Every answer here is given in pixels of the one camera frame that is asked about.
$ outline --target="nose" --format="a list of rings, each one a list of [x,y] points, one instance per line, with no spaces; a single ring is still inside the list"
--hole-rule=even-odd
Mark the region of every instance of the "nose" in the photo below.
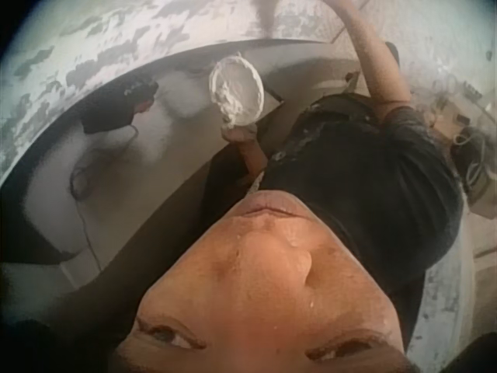
[[[238,245],[235,267],[245,284],[263,282],[266,288],[298,291],[306,285],[312,268],[311,254],[292,246],[284,237],[251,232]]]

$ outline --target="black shirt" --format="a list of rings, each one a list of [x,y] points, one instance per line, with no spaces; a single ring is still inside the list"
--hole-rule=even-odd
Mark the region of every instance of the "black shirt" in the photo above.
[[[300,198],[392,292],[454,244],[461,192],[412,108],[394,110],[379,127],[360,101],[325,97],[302,114],[260,190]]]

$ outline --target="mouth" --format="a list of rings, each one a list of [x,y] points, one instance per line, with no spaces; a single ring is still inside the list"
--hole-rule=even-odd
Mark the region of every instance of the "mouth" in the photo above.
[[[291,194],[265,190],[247,196],[233,207],[228,216],[254,217],[260,214],[278,218],[310,218],[311,212]]]

